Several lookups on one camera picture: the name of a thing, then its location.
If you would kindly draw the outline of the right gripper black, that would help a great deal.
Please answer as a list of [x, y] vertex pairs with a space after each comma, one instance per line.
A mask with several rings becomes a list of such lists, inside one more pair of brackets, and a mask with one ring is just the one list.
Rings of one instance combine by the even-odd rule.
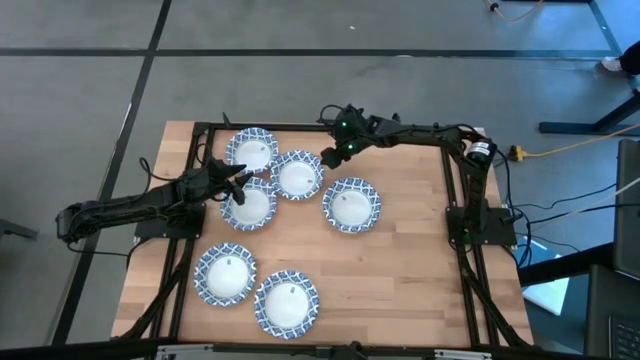
[[336, 169], [348, 162], [352, 156], [371, 145], [369, 139], [354, 128], [333, 128], [330, 135], [335, 141], [333, 148], [328, 147], [321, 151], [321, 164], [330, 169]]

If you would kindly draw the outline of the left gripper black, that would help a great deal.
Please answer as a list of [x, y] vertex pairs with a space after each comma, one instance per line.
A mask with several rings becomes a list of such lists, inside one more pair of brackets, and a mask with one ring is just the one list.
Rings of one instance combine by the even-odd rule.
[[227, 176], [242, 173], [245, 168], [245, 164], [230, 165], [222, 160], [208, 160], [190, 180], [189, 200], [195, 202], [211, 199], [221, 202], [231, 197], [238, 205], [243, 205], [246, 199], [243, 188], [253, 177], [253, 173], [249, 172], [231, 180], [227, 180]]

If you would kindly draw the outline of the blue patterned white paper bowl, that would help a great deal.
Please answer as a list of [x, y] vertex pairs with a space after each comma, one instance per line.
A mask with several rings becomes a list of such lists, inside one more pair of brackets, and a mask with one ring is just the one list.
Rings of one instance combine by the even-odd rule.
[[233, 198], [220, 204], [222, 219], [235, 230], [259, 230], [275, 217], [277, 194], [273, 186], [261, 178], [251, 178], [244, 185], [243, 191], [243, 205], [238, 205]]
[[225, 152], [231, 165], [245, 165], [244, 173], [258, 174], [271, 168], [279, 154], [279, 142], [269, 130], [249, 127], [231, 137]]
[[376, 189], [357, 177], [336, 180], [322, 197], [322, 210], [328, 223], [348, 234], [370, 231], [381, 216], [381, 208]]
[[282, 270], [266, 277], [254, 297], [259, 327], [282, 340], [304, 336], [318, 318], [319, 293], [310, 277], [295, 270]]
[[324, 169], [315, 154], [290, 150], [273, 161], [270, 182], [276, 193], [285, 199], [306, 200], [322, 188]]
[[219, 243], [197, 260], [193, 282], [197, 295], [210, 306], [230, 307], [251, 293], [257, 276], [252, 253], [233, 243]]

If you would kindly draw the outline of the grey chair foot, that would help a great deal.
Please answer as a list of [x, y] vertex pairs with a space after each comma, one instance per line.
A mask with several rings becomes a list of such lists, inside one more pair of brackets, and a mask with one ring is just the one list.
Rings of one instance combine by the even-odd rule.
[[0, 218], [0, 240], [5, 235], [16, 235], [26, 239], [36, 239], [38, 232], [28, 227]]

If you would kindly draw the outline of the black desk foot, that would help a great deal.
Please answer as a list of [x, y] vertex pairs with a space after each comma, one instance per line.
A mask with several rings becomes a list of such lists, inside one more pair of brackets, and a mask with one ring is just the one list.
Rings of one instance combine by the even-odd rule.
[[622, 122], [640, 111], [640, 91], [633, 90], [631, 97], [594, 123], [540, 122], [538, 130], [544, 134], [640, 137], [640, 123], [623, 126]]

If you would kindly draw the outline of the black desk leg bar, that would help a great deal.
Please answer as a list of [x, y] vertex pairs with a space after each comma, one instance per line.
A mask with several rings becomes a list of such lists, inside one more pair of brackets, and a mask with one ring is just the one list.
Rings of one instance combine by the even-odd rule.
[[520, 285], [527, 287], [582, 275], [591, 266], [599, 265], [613, 269], [612, 243], [599, 245], [567, 256], [546, 260], [518, 270]]

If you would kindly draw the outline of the pale blue sheet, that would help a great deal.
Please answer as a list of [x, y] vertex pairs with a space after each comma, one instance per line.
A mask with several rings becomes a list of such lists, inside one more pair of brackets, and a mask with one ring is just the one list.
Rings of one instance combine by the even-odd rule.
[[[532, 265], [560, 258], [559, 254], [536, 241], [531, 242], [531, 250]], [[525, 300], [528, 300], [555, 316], [560, 316], [568, 284], [568, 278], [560, 278], [551, 282], [526, 286], [523, 288], [522, 294]]]

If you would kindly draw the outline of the dark monitor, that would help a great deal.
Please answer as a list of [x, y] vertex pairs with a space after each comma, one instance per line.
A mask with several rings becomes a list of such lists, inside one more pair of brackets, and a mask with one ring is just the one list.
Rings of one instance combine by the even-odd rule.
[[614, 267], [640, 279], [640, 141], [618, 144]]

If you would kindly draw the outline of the person's leg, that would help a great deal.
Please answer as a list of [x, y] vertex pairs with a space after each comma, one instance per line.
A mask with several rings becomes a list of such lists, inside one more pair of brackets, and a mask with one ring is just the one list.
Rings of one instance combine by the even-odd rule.
[[640, 40], [626, 49], [618, 60], [625, 73], [632, 76], [640, 75]]

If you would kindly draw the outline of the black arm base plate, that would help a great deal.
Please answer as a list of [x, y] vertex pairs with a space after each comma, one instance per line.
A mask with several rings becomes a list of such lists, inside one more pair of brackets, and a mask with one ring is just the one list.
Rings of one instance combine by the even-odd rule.
[[445, 215], [448, 238], [452, 244], [516, 244], [513, 217], [506, 208], [448, 207]]
[[134, 235], [140, 238], [197, 238], [203, 229], [205, 212], [205, 203], [190, 204], [171, 211], [164, 218], [138, 223]]

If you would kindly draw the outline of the silver metal bracket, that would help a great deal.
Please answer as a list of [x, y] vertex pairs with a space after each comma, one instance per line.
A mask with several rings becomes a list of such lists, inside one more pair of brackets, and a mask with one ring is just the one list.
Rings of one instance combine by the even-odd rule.
[[434, 360], [493, 360], [491, 353], [452, 350], [452, 349], [435, 349]]
[[212, 344], [161, 345], [157, 348], [154, 360], [176, 360], [179, 355], [201, 354], [212, 351]]

